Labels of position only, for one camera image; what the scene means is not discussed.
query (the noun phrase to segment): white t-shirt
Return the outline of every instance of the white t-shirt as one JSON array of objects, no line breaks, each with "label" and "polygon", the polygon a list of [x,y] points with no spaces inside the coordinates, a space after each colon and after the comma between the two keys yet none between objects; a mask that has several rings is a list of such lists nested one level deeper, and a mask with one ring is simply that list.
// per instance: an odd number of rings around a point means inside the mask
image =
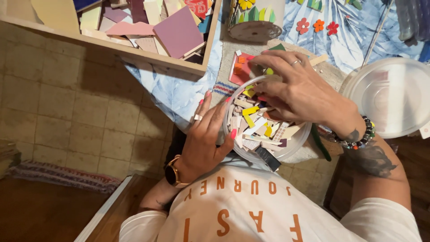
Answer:
[{"label": "white t-shirt", "polygon": [[398,203],[369,198],[339,222],[283,178],[218,166],[184,188],[169,216],[146,211],[121,226],[120,242],[419,242],[415,218]]}]

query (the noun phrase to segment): beaded bracelet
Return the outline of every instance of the beaded bracelet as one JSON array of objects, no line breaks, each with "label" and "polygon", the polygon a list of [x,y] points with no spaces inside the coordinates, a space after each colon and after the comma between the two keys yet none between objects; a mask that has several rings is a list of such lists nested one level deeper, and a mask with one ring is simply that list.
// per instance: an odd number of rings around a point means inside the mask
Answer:
[{"label": "beaded bracelet", "polygon": [[345,140],[342,140],[339,138],[339,136],[332,131],[332,134],[334,135],[334,141],[339,142],[343,147],[347,149],[362,149],[366,147],[367,143],[375,137],[375,124],[370,121],[366,116],[362,116],[364,121],[366,122],[366,131],[363,135],[363,138],[360,141],[357,142],[348,142]]}]

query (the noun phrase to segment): wedding band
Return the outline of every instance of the wedding band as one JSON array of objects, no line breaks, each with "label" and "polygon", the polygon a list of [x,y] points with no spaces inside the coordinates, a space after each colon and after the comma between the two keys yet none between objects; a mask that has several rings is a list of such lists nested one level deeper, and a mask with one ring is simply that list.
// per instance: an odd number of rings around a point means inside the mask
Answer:
[{"label": "wedding band", "polygon": [[196,114],[195,116],[194,116],[194,120],[198,120],[198,121],[201,121],[202,120],[202,116],[200,116],[200,115],[198,115],[198,114]]},{"label": "wedding band", "polygon": [[294,64],[295,64],[295,63],[297,63],[297,62],[300,62],[300,64],[301,64],[301,61],[300,61],[300,60],[296,60],[295,62],[291,63],[290,65],[294,65]]}]

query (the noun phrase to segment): woman's right hand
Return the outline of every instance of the woman's right hand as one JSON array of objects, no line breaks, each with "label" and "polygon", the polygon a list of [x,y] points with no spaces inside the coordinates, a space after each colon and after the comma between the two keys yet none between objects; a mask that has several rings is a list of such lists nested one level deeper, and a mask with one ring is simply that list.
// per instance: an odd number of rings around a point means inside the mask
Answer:
[{"label": "woman's right hand", "polygon": [[363,123],[357,105],[326,83],[306,55],[268,50],[250,62],[272,68],[283,79],[263,82],[253,90],[265,96],[286,120],[323,124],[339,136],[349,135]]}]

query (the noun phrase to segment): pink fingernail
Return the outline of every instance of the pink fingernail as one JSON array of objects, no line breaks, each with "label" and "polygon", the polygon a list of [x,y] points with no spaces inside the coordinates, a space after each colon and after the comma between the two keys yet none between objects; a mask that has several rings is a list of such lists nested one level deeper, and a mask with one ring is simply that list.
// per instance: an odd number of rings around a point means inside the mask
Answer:
[{"label": "pink fingernail", "polygon": [[232,139],[236,138],[236,134],[237,134],[237,129],[233,129],[233,130],[231,131],[231,138],[232,138]]}]

